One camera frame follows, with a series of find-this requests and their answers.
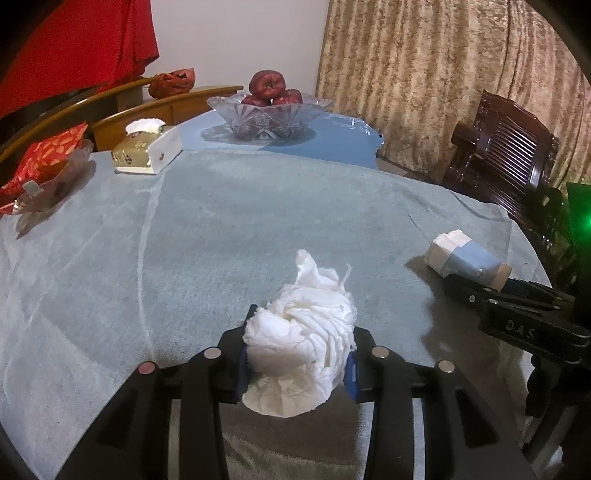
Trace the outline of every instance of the apple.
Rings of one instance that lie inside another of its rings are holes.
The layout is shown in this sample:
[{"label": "apple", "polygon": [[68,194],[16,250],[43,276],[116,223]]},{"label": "apple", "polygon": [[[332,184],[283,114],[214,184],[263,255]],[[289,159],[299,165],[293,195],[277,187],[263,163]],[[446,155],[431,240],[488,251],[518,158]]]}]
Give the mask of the apple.
[{"label": "apple", "polygon": [[275,70],[261,70],[253,75],[248,90],[256,97],[271,100],[283,93],[285,79]]},{"label": "apple", "polygon": [[288,103],[303,103],[301,93],[295,88],[286,90],[279,97],[273,99],[273,105],[286,105]]},{"label": "apple", "polygon": [[271,104],[270,100],[263,100],[262,98],[255,97],[254,95],[248,95],[244,97],[244,100],[240,103],[244,103],[245,105],[254,105],[254,106],[269,106]]}]

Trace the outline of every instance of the tissue box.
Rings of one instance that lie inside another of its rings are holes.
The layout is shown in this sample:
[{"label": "tissue box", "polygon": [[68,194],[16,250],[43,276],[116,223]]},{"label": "tissue box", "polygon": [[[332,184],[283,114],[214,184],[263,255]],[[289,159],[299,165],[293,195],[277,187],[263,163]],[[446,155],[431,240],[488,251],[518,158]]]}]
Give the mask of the tissue box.
[{"label": "tissue box", "polygon": [[162,127],[158,133],[133,132],[117,145],[111,156],[115,169],[124,173],[156,174],[183,149],[177,127]]}]

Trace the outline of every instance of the beige patterned curtain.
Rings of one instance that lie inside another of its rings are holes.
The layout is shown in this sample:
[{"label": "beige patterned curtain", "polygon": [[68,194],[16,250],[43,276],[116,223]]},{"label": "beige patterned curtain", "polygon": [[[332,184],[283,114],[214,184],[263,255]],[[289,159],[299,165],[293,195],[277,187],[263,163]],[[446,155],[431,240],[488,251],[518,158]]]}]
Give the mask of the beige patterned curtain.
[{"label": "beige patterned curtain", "polygon": [[484,89],[560,139],[554,184],[591,182],[589,82],[525,0],[331,0],[317,93],[382,133],[386,158],[439,181]]}]

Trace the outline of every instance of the table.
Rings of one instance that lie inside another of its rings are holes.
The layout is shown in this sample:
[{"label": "table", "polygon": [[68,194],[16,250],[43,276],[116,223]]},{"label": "table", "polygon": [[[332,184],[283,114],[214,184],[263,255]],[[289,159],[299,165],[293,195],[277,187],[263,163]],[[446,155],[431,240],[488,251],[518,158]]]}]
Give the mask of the table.
[{"label": "table", "polygon": [[[0,221],[0,418],[25,461],[52,480],[83,432],[146,359],[187,361],[296,274],[296,250],[342,274],[357,325],[406,360],[452,360],[515,430],[531,369],[476,330],[423,262],[462,229],[525,280],[548,283],[496,205],[388,173],[273,151],[186,151],[159,176],[115,175],[108,153],[51,218],[20,239]],[[294,419],[222,410],[232,478],[352,479],[371,406],[337,390]],[[421,476],[424,451],[417,440]]]},{"label": "table", "polygon": [[295,140],[245,142],[237,140],[225,120],[211,111],[179,125],[185,148],[262,150],[329,160],[360,167],[376,167],[376,150],[384,139],[363,120],[323,113]]}]

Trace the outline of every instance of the red plastic bag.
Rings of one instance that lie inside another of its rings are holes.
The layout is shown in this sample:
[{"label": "red plastic bag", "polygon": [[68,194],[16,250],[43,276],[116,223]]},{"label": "red plastic bag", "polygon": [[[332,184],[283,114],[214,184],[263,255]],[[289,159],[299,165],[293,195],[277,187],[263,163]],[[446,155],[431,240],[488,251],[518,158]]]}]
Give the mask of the red plastic bag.
[{"label": "red plastic bag", "polygon": [[88,128],[86,123],[72,127],[61,134],[33,143],[23,155],[14,177],[0,189],[0,214],[13,215],[15,201],[26,196],[23,185],[34,181],[43,190],[51,189],[51,181],[64,172],[69,158],[83,146],[82,137]]},{"label": "red plastic bag", "polygon": [[161,73],[150,84],[148,93],[153,98],[166,98],[188,93],[195,86],[195,70],[183,69],[172,73]]}]

